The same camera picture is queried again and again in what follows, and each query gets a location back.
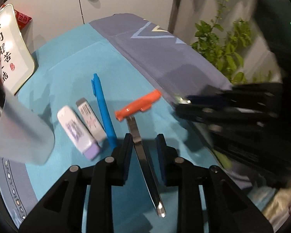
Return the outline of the orange utility knife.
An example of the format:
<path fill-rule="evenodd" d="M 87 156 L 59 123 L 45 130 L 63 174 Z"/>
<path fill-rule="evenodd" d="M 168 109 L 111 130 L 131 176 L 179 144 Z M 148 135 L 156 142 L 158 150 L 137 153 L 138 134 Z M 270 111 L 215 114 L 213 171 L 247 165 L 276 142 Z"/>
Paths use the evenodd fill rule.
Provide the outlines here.
<path fill-rule="evenodd" d="M 126 117 L 129 117 L 139 111 L 145 112 L 152 107 L 152 104 L 161 98 L 162 94 L 159 90 L 153 90 L 152 92 L 138 98 L 131 102 L 124 108 L 114 112 L 118 121 L 123 121 Z"/>

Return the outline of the white purple correction tape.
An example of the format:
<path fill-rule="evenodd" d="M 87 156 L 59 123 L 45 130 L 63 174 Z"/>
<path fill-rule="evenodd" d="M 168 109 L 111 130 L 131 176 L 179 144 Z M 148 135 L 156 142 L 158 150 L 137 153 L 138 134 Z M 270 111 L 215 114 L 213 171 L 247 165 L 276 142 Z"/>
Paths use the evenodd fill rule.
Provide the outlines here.
<path fill-rule="evenodd" d="M 69 106 L 63 106 L 57 112 L 57 119 L 76 149 L 88 160 L 93 160 L 99 154 L 97 141 Z"/>

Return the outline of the blue pen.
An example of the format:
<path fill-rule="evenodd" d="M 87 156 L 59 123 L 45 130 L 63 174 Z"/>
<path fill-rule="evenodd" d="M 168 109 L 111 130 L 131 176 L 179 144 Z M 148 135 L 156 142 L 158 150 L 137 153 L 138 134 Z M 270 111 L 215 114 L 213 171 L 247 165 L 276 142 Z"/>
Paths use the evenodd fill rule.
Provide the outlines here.
<path fill-rule="evenodd" d="M 93 94 L 95 95 L 102 118 L 103 126 L 107 135 L 107 140 L 111 149 L 114 149 L 118 145 L 117 135 L 115 133 L 111 117 L 108 111 L 106 100 L 104 97 L 102 85 L 100 78 L 97 73 L 93 74 L 93 79 L 91 80 Z"/>

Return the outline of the white pink eraser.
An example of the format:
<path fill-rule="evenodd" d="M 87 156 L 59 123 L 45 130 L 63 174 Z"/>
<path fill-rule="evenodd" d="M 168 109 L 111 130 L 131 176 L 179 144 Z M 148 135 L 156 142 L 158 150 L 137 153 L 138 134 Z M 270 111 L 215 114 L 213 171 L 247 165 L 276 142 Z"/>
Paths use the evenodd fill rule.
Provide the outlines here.
<path fill-rule="evenodd" d="M 100 143 L 106 139 L 107 135 L 101 123 L 93 112 L 90 104 L 85 98 L 81 98 L 76 102 L 79 113 L 81 114 L 86 127 L 90 131 L 94 139 Z"/>

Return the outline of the red hanging ornament bag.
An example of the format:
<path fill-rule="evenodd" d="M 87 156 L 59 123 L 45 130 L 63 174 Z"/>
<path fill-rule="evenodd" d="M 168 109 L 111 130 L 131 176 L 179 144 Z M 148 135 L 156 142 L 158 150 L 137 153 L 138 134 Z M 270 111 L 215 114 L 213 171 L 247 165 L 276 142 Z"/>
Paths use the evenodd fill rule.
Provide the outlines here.
<path fill-rule="evenodd" d="M 14 10 L 15 19 L 20 31 L 22 31 L 31 21 L 32 18 L 26 14 L 19 12 L 18 10 Z M 3 16 L 1 20 L 1 26 L 3 28 L 8 27 L 12 21 L 12 16 L 7 14 Z"/>

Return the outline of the dark metal pen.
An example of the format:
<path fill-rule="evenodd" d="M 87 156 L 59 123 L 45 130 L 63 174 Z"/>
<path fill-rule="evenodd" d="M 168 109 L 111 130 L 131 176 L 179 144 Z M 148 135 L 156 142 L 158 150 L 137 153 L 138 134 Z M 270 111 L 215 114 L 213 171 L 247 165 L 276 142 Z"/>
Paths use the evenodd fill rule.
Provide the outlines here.
<path fill-rule="evenodd" d="M 127 117 L 126 123 L 133 138 L 135 153 L 139 161 L 139 165 L 142 171 L 143 178 L 145 180 L 149 196 L 155 207 L 157 215 L 161 218 L 164 218 L 166 216 L 165 207 L 163 205 L 152 168 L 149 164 L 146 151 L 143 147 L 142 138 L 140 136 L 135 118 L 133 116 Z"/>

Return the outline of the framed calligraphy sign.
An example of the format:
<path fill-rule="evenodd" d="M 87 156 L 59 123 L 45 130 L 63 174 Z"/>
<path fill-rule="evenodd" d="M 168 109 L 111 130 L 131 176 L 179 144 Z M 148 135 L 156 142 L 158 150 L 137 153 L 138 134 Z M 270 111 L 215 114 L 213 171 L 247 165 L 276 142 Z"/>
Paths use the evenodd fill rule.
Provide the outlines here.
<path fill-rule="evenodd" d="M 3 85 L 16 94 L 33 75 L 36 64 L 22 38 L 11 4 L 0 10 L 0 58 Z"/>

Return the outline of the translucent plastic pen cup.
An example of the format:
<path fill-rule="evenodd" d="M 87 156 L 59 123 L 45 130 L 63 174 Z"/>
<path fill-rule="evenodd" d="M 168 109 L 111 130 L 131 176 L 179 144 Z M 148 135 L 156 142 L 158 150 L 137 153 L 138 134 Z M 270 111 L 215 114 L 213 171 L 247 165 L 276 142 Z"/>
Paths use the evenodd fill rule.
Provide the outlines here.
<path fill-rule="evenodd" d="M 51 128 L 8 90 L 5 93 L 0 111 L 0 157 L 19 163 L 45 164 L 55 145 Z"/>

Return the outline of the green potted plant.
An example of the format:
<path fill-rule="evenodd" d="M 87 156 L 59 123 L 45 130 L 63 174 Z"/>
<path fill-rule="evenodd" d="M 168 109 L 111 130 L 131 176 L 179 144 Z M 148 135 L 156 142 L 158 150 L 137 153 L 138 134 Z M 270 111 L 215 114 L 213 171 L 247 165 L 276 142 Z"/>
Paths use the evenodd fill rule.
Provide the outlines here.
<path fill-rule="evenodd" d="M 270 82 L 276 61 L 253 18 L 257 0 L 206 0 L 191 47 L 232 84 Z"/>

